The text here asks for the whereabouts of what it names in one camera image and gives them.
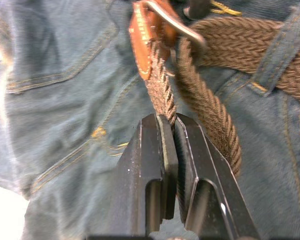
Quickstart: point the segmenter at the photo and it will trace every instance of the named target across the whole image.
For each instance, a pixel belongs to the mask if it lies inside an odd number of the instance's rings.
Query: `woven elastic belt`
[[[162,11],[154,13],[152,6]],[[285,25],[279,21],[222,17],[198,21],[191,29],[183,26],[186,32],[171,24],[174,21],[181,25],[167,0],[134,2],[133,10],[129,27],[131,44],[156,113],[166,116],[173,129],[176,106],[165,61],[174,47],[178,31],[186,35],[179,45],[175,74],[178,90],[198,114],[233,173],[238,175],[241,148],[236,128],[225,106],[198,74],[197,67],[219,66],[254,74],[246,85],[256,88],[260,94],[267,96],[276,87],[300,102],[300,7]],[[170,16],[170,22],[163,20],[162,14]],[[196,35],[204,38],[204,54],[196,44]],[[280,56],[280,44],[289,41],[291,51]],[[278,58],[281,61],[272,66],[273,72],[269,72],[269,63]]]

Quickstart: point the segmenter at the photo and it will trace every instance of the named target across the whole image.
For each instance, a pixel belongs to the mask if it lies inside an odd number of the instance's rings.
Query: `brown leather tab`
[[[178,19],[168,0],[151,0],[159,4],[171,16]],[[151,73],[151,42],[158,41],[161,57],[166,60],[170,56],[170,48],[176,43],[177,32],[165,24],[160,16],[147,9],[145,1],[133,3],[129,33],[135,62],[140,76],[147,81]]]

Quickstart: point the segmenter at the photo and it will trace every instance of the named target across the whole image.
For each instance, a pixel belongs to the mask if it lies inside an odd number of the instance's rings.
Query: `jeans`
[[[220,2],[285,21],[300,0]],[[173,6],[182,16],[184,4]],[[126,0],[0,0],[0,186],[30,201],[23,240],[109,234],[114,169],[139,120],[154,113],[131,15]],[[260,94],[248,84],[254,76],[234,69],[200,73],[237,128],[238,184],[260,236],[300,237],[300,103],[277,88]],[[177,111],[196,118],[173,88]],[[195,238],[178,209],[151,236]]]

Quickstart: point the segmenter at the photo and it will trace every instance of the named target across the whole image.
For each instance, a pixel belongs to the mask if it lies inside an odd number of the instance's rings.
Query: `belt loop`
[[[268,47],[256,73],[252,76],[252,82],[257,85],[261,95],[266,97],[272,92],[277,81],[299,51],[300,4],[285,21],[280,33]]]

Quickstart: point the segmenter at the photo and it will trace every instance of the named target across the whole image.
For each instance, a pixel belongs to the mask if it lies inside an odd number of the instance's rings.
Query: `brown braided belt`
[[[135,12],[136,18],[135,22],[131,21],[130,34],[138,69],[145,81],[156,113],[165,115],[173,126],[176,119],[176,106],[164,66],[167,53],[162,45],[165,40],[162,34],[160,38],[152,38],[150,28],[147,30],[149,33],[146,31],[143,34],[143,30],[147,27],[145,23],[147,13],[142,12],[141,15],[137,13],[140,12]],[[236,128],[225,106],[207,87],[196,68],[219,66],[253,74],[281,26],[282,22],[278,21],[244,17],[210,18],[198,21],[191,28],[204,36],[207,49],[199,59],[196,58],[196,65],[192,57],[195,50],[192,49],[191,42],[187,38],[182,38],[180,42],[178,72],[175,78],[178,90],[184,101],[198,114],[211,141],[227,159],[235,176],[239,174],[241,166],[241,147]],[[151,43],[147,42],[148,44],[143,46],[143,54],[147,55],[143,58],[147,61],[142,59],[140,61],[142,54],[136,46],[138,28],[141,29],[139,35],[142,39],[149,40]],[[251,83],[261,91],[266,91],[262,86],[251,81],[246,84]],[[300,101],[300,51],[286,68],[276,87]]]

